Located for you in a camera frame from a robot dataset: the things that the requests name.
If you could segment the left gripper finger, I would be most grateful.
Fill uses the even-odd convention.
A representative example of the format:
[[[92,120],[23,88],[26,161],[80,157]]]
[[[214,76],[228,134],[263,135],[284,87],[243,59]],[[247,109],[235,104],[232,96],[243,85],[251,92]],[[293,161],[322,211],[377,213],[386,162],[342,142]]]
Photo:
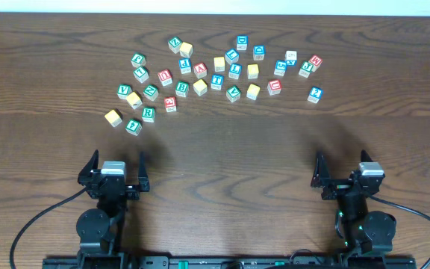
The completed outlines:
[[[99,165],[99,151],[96,149],[92,154],[90,160],[84,165],[78,174],[79,182],[90,181],[94,170],[98,169]]]
[[[138,173],[137,173],[137,179],[139,183],[148,183],[149,177],[146,172],[146,166],[145,166],[145,158],[144,153],[140,153],[139,157],[139,164],[138,164]]]

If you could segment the green R block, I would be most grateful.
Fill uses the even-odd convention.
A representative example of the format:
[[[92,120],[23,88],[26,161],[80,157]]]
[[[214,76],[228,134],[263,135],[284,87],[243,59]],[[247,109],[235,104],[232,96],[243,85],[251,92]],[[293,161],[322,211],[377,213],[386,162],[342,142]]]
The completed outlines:
[[[144,122],[153,123],[155,121],[156,111],[154,108],[146,107],[142,112],[142,119]]]

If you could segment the green B block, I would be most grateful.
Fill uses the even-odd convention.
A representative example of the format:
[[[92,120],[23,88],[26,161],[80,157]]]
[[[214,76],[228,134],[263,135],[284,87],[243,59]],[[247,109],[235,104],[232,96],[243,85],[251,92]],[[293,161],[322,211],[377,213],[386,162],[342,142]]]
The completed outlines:
[[[178,81],[178,83],[177,83],[177,85],[175,87],[175,94],[177,96],[186,98],[187,94],[189,92],[189,89],[190,89],[190,85],[187,82],[185,82],[185,81]]]

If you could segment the yellow O block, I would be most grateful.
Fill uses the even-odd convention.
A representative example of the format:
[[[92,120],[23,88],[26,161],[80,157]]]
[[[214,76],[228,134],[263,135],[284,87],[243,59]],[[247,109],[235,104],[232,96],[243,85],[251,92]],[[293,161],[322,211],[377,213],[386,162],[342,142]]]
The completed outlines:
[[[256,79],[259,76],[259,66],[257,64],[249,64],[247,66],[247,78]]]
[[[251,100],[256,100],[261,88],[256,84],[250,84],[246,91],[246,97]]]

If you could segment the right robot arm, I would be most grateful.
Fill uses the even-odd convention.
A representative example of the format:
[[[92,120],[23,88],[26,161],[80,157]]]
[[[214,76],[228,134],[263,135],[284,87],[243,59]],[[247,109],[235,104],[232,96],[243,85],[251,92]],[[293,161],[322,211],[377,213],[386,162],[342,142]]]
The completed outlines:
[[[393,249],[396,218],[367,207],[367,197],[379,192],[384,178],[381,165],[365,150],[358,168],[344,179],[333,179],[323,154],[316,154],[311,187],[322,189],[323,200],[337,202],[335,229],[346,245],[338,263],[345,268],[388,267],[386,254]]]

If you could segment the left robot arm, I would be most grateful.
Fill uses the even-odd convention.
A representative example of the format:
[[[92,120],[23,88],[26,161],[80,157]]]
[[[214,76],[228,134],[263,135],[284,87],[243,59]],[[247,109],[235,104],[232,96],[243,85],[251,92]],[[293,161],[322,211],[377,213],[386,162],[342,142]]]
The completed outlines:
[[[106,161],[98,168],[99,152],[78,174],[78,183],[96,207],[81,214],[76,223],[80,237],[77,268],[133,268],[128,253],[119,250],[127,201],[138,200],[142,192],[150,190],[144,154],[140,154],[136,185],[126,182],[126,164],[123,161]]]

